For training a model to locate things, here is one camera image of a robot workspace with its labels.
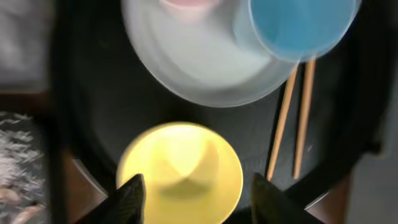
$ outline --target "yellow plastic dish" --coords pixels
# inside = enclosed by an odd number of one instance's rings
[[[242,193],[241,163],[215,132],[192,123],[152,128],[134,140],[117,172],[121,187],[144,175],[144,223],[224,222]]]

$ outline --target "blue cup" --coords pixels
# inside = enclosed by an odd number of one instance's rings
[[[358,7],[358,0],[239,0],[233,30],[245,49],[305,62],[341,40]]]

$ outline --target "black tray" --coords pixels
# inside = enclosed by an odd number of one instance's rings
[[[385,2],[363,2],[340,44],[317,61],[302,178],[292,164],[302,69],[290,105],[273,183],[305,208],[343,178],[371,145],[389,87]],[[244,188],[228,221],[250,222],[254,172],[265,173],[283,87],[236,108],[209,108],[166,90],[145,69],[125,33],[119,1],[60,1],[53,48],[59,112],[77,156],[108,192],[118,160],[141,132],[171,121],[215,130],[235,148]]]

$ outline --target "chopstick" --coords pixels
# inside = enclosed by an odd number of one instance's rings
[[[280,142],[284,134],[287,112],[289,111],[290,100],[292,99],[296,74],[297,74],[297,67],[293,70],[292,74],[290,75],[286,83],[284,99],[282,100],[282,107],[279,112],[278,125],[275,132],[274,144],[272,146],[272,151],[271,151],[271,159],[267,171],[268,180],[271,180],[272,176],[274,175],[276,160],[278,158],[278,152],[280,148]]]
[[[296,152],[294,159],[294,171],[293,171],[294,179],[298,179],[300,176],[300,168],[303,159],[304,142],[305,142],[305,136],[307,134],[308,115],[311,106],[311,94],[312,94],[314,73],[315,73],[315,60],[311,60],[307,62],[305,65],[304,87],[303,87],[303,95],[302,95],[301,108],[300,108],[300,120],[298,123],[298,135],[297,135]]]

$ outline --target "white plate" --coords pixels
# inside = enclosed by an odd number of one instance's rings
[[[234,42],[235,0],[225,0],[210,17],[184,24],[159,0],[123,0],[124,25],[146,68],[166,88],[194,103],[239,106],[278,88],[296,63],[256,55]]]

